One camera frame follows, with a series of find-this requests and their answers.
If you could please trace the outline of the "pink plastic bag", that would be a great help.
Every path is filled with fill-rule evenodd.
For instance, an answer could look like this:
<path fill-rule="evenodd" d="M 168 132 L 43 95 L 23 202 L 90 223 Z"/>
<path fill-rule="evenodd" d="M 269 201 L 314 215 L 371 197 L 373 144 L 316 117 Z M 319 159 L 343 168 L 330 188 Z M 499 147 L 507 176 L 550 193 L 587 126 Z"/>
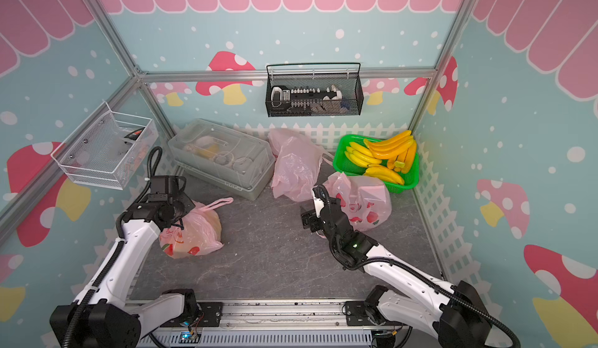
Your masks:
<path fill-rule="evenodd" d="M 286 196 L 297 203 L 310 200 L 324 155 L 332 155 L 292 129 L 272 129 L 268 139 L 276 157 L 273 197 Z"/>
<path fill-rule="evenodd" d="M 340 200 L 342 211 L 357 231 L 376 228 L 392 213 L 389 191 L 377 178 L 336 172 L 328 177 L 324 186 L 331 197 Z"/>
<path fill-rule="evenodd" d="M 161 250 L 172 259 L 183 259 L 206 256 L 223 248 L 222 226 L 216 209 L 233 201 L 232 197 L 228 197 L 208 205 L 194 202 L 196 207 L 182 219 L 183 228 L 173 226 L 160 233 Z"/>

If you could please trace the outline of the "pink plastic bag front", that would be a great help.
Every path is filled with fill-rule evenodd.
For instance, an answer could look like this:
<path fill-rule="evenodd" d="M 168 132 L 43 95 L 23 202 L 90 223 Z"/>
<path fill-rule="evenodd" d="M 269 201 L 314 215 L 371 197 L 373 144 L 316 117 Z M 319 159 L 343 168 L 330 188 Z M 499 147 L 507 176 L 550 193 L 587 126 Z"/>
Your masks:
<path fill-rule="evenodd" d="M 216 209 L 233 201 L 232 197 L 228 197 L 208 205 L 194 202 L 196 207 L 182 219 L 183 228 L 173 226 L 160 233 L 161 250 L 172 259 L 183 259 L 206 256 L 223 248 L 222 226 Z"/>

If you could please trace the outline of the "orange banana bunch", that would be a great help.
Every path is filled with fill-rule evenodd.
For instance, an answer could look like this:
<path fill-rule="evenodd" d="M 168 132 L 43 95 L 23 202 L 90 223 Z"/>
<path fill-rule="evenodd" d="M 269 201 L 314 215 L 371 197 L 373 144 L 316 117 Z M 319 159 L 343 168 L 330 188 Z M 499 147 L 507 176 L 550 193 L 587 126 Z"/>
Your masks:
<path fill-rule="evenodd" d="M 379 142 L 365 139 L 364 145 L 374 158 L 386 161 L 386 166 L 394 172 L 406 174 L 414 165 L 417 142 L 410 130 Z"/>

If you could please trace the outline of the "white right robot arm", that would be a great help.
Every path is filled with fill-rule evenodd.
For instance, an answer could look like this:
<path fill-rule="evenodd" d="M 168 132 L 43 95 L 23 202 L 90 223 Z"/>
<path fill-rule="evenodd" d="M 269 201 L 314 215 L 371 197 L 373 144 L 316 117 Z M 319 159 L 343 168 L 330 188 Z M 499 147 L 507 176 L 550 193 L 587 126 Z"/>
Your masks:
<path fill-rule="evenodd" d="M 394 256 L 372 237 L 356 231 L 341 201 L 318 185 L 314 209 L 301 214 L 304 228 L 321 233 L 333 258 L 345 270 L 361 271 L 386 282 L 364 302 L 364 313 L 376 326 L 407 325 L 436 338 L 443 347 L 486 347 L 492 329 L 513 347 L 517 335 L 486 309 L 477 290 L 465 281 L 454 285 Z"/>

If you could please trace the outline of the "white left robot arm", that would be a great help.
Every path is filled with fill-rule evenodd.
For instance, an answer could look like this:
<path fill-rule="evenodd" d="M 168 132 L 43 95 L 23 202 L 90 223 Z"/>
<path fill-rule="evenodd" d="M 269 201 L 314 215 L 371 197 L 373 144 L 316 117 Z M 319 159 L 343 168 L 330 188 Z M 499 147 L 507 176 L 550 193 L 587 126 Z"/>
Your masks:
<path fill-rule="evenodd" d="M 134 276 L 160 234 L 182 230 L 183 218 L 195 207 L 185 194 L 186 180 L 157 175 L 161 147 L 147 158 L 148 177 L 140 195 L 115 221 L 117 237 L 90 282 L 68 305 L 59 305 L 50 325 L 62 347 L 135 347 L 166 322 L 185 327 L 201 315 L 194 292 L 168 290 L 130 312 L 126 298 Z"/>

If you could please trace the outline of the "yellow banana bunch in basket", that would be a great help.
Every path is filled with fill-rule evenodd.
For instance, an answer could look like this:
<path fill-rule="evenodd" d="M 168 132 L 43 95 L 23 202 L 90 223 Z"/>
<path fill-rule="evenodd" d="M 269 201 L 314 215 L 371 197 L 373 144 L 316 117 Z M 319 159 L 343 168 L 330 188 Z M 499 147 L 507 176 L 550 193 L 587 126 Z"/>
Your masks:
<path fill-rule="evenodd" d="M 350 145 L 345 148 L 344 154 L 346 158 L 358 167 L 365 169 L 364 174 L 370 177 L 378 178 L 381 181 L 403 186 L 404 179 L 394 171 L 394 167 L 388 168 L 383 164 L 383 161 L 374 158 L 367 153 L 368 149 L 362 145 L 350 142 Z"/>

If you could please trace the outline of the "pink plastic bag back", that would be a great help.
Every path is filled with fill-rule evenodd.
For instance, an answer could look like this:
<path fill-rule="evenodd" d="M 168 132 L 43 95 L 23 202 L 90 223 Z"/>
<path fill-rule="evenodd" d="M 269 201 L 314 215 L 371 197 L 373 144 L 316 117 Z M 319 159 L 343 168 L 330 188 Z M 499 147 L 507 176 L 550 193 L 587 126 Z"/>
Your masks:
<path fill-rule="evenodd" d="M 292 129 L 272 129 L 268 139 L 276 157 L 273 197 L 286 196 L 297 203 L 310 200 L 324 155 L 332 155 Z"/>

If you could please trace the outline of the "green plastic basket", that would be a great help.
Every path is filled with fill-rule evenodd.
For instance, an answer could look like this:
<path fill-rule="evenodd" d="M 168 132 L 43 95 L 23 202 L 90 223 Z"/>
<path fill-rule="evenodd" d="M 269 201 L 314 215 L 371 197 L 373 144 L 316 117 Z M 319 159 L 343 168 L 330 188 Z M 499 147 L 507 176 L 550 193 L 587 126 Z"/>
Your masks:
<path fill-rule="evenodd" d="M 384 182 L 391 193 L 414 189 L 419 183 L 417 142 L 407 130 L 390 139 L 346 135 L 333 159 L 337 172 Z"/>

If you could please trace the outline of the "clear lidded storage box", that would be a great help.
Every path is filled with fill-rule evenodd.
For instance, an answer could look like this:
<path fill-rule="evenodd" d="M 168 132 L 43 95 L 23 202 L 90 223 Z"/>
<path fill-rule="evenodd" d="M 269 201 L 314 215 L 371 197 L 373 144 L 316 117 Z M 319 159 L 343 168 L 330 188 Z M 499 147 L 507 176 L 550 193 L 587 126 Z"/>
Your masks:
<path fill-rule="evenodd" d="M 204 119 L 188 124 L 168 146 L 188 173 L 247 200 L 256 200 L 273 177 L 268 142 Z"/>

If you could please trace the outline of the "metal base rail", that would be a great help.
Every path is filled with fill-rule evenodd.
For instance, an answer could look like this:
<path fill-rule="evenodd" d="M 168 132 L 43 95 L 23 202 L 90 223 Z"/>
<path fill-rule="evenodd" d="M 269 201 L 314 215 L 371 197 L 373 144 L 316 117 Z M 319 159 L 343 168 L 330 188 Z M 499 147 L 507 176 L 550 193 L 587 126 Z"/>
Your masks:
<path fill-rule="evenodd" d="M 408 298 L 381 299 L 386 321 L 372 322 L 361 301 L 343 299 L 201 301 L 199 321 L 173 320 L 140 347 L 446 347 L 432 316 Z"/>

